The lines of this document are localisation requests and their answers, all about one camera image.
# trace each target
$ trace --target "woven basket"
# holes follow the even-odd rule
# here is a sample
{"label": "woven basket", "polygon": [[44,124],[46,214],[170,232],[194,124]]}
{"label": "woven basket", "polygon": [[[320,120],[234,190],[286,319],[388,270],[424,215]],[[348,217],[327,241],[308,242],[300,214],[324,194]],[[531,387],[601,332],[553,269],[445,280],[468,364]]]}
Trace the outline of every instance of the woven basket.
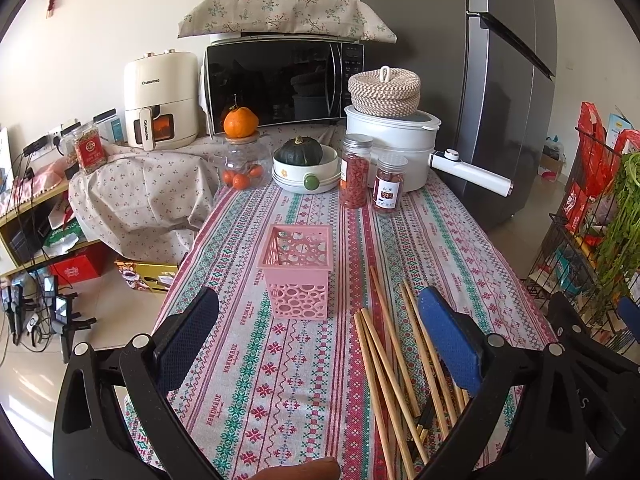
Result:
{"label": "woven basket", "polygon": [[377,117],[413,114],[420,102],[420,78],[403,68],[383,66],[350,77],[349,92],[357,111]]}

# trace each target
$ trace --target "pink plastic basket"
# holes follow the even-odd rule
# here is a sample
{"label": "pink plastic basket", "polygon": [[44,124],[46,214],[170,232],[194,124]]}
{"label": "pink plastic basket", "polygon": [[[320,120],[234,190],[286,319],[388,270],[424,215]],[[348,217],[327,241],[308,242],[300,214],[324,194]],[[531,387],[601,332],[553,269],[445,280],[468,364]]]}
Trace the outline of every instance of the pink plastic basket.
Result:
{"label": "pink plastic basket", "polygon": [[331,226],[271,224],[258,268],[264,271],[274,317],[326,319]]}

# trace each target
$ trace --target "green knob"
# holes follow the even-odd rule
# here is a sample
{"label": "green knob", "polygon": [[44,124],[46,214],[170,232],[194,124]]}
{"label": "green knob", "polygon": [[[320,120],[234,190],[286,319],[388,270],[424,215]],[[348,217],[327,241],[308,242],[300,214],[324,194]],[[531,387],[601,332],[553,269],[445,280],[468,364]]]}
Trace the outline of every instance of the green knob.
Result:
{"label": "green knob", "polygon": [[305,175],[305,189],[313,191],[318,189],[319,186],[320,181],[318,180],[318,177],[316,177],[314,174]]}

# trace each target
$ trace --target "red label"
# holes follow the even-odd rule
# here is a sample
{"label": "red label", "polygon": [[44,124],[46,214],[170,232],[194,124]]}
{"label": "red label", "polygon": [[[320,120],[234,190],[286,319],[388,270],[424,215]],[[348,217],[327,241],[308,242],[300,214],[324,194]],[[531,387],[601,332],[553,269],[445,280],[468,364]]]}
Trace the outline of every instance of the red label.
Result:
{"label": "red label", "polygon": [[78,158],[81,159],[83,168],[92,166],[96,162],[105,159],[98,130],[95,130],[86,139],[76,144],[76,153],[78,154]]}

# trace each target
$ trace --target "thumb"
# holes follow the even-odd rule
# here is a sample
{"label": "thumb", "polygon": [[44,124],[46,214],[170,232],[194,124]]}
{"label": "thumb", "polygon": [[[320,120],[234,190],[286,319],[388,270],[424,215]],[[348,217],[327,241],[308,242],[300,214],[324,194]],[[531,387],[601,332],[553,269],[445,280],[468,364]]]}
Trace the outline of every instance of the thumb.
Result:
{"label": "thumb", "polygon": [[338,480],[339,478],[338,461],[328,456],[299,465],[263,469],[251,480]]}

